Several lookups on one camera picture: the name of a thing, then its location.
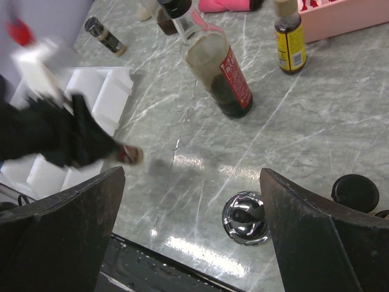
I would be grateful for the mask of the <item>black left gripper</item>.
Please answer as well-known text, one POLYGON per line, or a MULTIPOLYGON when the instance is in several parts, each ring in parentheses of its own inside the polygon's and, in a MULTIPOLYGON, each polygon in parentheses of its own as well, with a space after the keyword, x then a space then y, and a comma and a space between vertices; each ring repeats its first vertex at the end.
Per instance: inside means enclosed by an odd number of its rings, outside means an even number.
POLYGON ((1 161, 41 154, 52 164, 86 167, 116 159, 118 144, 92 117, 83 94, 72 94, 71 114, 49 99, 17 109, 1 104, 1 161))

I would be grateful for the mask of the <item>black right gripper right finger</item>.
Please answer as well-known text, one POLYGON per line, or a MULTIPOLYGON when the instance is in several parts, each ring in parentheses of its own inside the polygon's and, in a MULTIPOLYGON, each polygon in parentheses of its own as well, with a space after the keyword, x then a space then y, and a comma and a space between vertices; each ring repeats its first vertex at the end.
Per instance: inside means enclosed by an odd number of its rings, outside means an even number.
POLYGON ((285 291, 388 291, 388 220, 263 168, 266 220, 285 291))

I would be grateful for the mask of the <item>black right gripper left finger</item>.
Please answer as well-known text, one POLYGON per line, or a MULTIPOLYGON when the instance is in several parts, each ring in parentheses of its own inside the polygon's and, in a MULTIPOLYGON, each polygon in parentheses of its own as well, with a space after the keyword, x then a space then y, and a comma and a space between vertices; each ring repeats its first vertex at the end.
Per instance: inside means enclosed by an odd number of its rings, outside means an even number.
POLYGON ((124 186, 114 167, 1 212, 1 291, 94 291, 124 186))

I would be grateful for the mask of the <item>spice jar red label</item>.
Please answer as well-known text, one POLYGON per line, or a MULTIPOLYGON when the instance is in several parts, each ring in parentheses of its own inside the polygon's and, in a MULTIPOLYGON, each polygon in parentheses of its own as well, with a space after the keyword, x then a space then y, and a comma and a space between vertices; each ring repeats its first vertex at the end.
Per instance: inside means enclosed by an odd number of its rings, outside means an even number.
POLYGON ((122 144, 115 157, 117 162, 128 165, 139 165, 144 160, 144 152, 140 147, 122 144))

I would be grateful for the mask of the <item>small yellow label bottle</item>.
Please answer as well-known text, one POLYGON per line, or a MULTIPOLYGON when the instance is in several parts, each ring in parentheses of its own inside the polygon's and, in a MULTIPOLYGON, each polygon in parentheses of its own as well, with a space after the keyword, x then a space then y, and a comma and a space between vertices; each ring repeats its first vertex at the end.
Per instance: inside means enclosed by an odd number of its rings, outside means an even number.
POLYGON ((362 175, 349 174, 335 181, 331 198, 338 204, 367 214, 376 208, 380 195, 372 180, 362 175))

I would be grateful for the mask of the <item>spice jar black lid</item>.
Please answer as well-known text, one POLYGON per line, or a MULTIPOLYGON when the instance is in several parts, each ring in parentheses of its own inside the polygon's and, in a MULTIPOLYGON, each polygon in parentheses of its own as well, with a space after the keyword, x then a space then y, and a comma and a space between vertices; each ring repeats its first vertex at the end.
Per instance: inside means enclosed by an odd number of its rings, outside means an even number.
POLYGON ((122 56, 127 47, 117 39, 99 20, 92 16, 84 24, 87 33, 96 38, 105 48, 112 52, 116 57, 122 56))

